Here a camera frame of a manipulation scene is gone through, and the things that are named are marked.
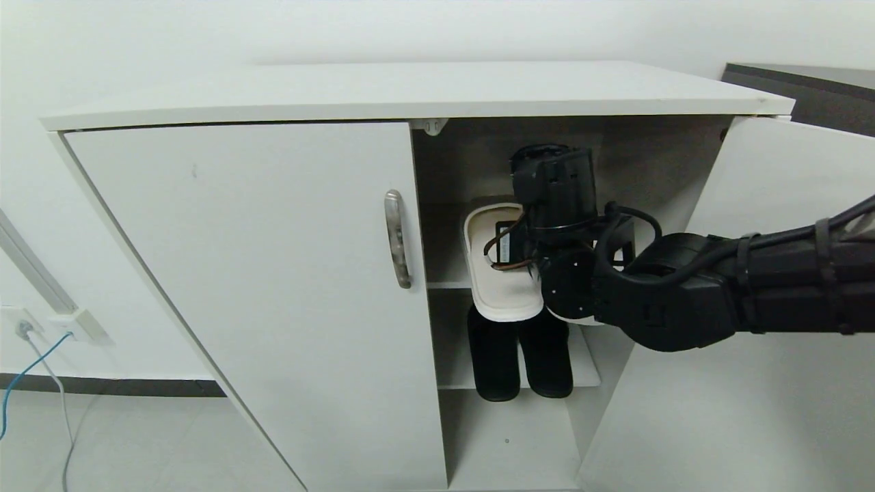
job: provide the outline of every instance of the power socket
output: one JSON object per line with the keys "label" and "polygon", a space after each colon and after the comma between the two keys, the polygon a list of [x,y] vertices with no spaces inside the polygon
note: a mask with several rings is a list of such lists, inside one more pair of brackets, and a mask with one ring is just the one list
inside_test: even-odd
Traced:
{"label": "power socket", "polygon": [[0,306],[0,319],[3,320],[3,330],[15,332],[22,321],[30,323],[33,331],[43,333],[43,327],[26,309],[21,306]]}
{"label": "power socket", "polygon": [[104,346],[113,344],[101,324],[85,309],[77,309],[70,314],[55,314],[49,316],[48,321],[63,334],[71,332],[76,341]]}

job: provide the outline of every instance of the white wall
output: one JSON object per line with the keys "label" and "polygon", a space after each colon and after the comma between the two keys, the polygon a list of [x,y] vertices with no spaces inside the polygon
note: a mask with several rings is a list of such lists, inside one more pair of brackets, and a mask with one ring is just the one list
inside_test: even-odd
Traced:
{"label": "white wall", "polygon": [[[37,116],[241,64],[628,59],[717,78],[726,61],[875,67],[854,2],[15,2],[2,5],[2,207],[117,346],[64,347],[71,376],[206,377],[91,212]],[[4,304],[47,306],[0,257]],[[0,370],[32,355],[0,333]]]}

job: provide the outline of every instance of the brown wire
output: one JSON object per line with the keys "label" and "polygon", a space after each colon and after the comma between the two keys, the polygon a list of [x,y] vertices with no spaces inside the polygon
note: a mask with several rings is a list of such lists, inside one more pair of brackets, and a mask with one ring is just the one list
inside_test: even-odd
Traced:
{"label": "brown wire", "polygon": [[493,270],[497,270],[497,271],[516,270],[518,268],[522,268],[522,267],[532,263],[531,258],[522,260],[521,262],[517,262],[515,264],[503,264],[503,263],[493,262],[492,260],[489,259],[489,250],[491,250],[494,245],[498,244],[498,241],[500,241],[502,237],[510,234],[517,226],[519,226],[525,217],[526,217],[526,213],[523,211],[522,214],[520,214],[520,218],[517,219],[516,222],[511,224],[511,226],[509,228],[504,229],[496,237],[490,239],[489,241],[486,242],[486,244],[483,245],[483,257],[485,257],[486,260],[489,262],[489,266],[493,267]]}

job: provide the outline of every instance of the open cabinet door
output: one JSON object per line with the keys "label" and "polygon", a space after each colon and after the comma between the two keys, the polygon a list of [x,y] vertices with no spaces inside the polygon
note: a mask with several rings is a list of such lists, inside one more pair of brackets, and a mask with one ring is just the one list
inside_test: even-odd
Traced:
{"label": "open cabinet door", "polygon": [[[812,224],[875,192],[875,138],[738,118],[688,230]],[[875,335],[736,334],[635,347],[580,471],[587,492],[871,489]]]}

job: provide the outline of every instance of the cabinet handle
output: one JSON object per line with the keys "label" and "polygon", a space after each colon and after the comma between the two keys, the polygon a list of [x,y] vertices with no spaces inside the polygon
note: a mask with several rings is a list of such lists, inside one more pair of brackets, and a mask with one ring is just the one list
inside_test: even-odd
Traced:
{"label": "cabinet handle", "polygon": [[392,253],[395,277],[402,289],[410,288],[410,272],[407,270],[407,257],[404,255],[404,233],[401,231],[401,194],[397,190],[386,192],[383,200],[386,208],[386,230],[388,231],[388,250]]}

